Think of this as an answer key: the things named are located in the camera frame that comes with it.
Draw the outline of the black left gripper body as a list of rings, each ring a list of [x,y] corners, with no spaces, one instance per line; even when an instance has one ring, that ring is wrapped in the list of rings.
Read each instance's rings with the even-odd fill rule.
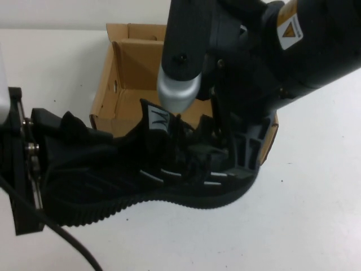
[[[20,88],[9,87],[10,111],[1,125],[1,177],[36,211],[43,211],[39,145],[25,117]]]

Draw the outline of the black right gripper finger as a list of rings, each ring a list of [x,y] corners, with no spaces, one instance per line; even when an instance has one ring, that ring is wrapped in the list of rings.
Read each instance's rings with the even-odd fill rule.
[[[262,149],[274,127],[276,112],[259,119],[247,119],[230,115],[231,139],[230,176],[237,179],[256,177],[261,166]]]
[[[190,145],[188,150],[196,155],[201,161],[210,165],[211,169],[220,169],[221,164],[228,158],[228,151],[211,145]]]

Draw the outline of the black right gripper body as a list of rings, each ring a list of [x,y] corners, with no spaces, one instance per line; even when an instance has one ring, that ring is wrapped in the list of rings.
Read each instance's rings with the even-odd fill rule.
[[[273,71],[275,20],[284,1],[206,1],[209,41],[199,98],[210,98],[216,135],[272,125],[281,90]]]

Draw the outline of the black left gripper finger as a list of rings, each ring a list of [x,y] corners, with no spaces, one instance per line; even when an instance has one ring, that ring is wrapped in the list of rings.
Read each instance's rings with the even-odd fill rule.
[[[68,145],[54,137],[44,136],[41,143],[41,171],[47,171],[52,165],[55,169],[83,167],[94,150],[93,146]]]
[[[33,131],[37,134],[58,136],[62,118],[44,108],[32,109]]]

